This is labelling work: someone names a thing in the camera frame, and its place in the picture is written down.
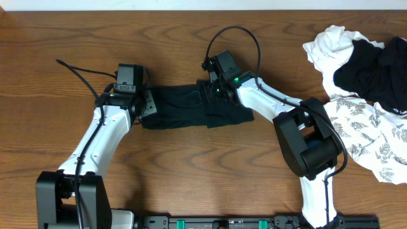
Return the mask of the black t-shirt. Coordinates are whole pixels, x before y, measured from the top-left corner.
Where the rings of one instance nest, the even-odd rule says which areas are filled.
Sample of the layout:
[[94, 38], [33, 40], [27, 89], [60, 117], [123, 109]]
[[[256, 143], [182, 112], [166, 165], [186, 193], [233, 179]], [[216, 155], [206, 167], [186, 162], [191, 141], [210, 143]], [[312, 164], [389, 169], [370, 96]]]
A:
[[251, 109], [223, 100], [207, 102], [203, 83], [152, 88], [156, 113], [142, 118], [142, 127], [150, 130], [190, 126], [215, 128], [254, 120]]

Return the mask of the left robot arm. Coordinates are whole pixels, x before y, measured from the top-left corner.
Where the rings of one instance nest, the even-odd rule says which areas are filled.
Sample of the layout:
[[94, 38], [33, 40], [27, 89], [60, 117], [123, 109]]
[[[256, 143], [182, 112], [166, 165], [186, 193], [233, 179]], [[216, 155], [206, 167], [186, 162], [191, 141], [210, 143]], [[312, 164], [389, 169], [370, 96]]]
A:
[[36, 181], [39, 228], [137, 228], [136, 213], [110, 206], [104, 177], [113, 155], [135, 121], [156, 113], [146, 67], [119, 64], [95, 95], [92, 122], [70, 157]]

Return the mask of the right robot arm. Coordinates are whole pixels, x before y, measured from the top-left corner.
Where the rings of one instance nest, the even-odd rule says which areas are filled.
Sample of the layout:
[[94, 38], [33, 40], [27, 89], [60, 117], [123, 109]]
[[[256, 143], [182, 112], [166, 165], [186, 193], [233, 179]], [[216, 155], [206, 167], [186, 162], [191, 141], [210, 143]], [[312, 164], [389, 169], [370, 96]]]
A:
[[224, 99], [272, 122], [282, 156], [300, 179], [304, 226], [342, 228], [333, 204], [332, 181], [343, 148], [321, 101], [284, 95], [256, 74], [242, 72], [229, 51], [206, 57], [202, 69], [210, 78], [203, 88], [208, 101]]

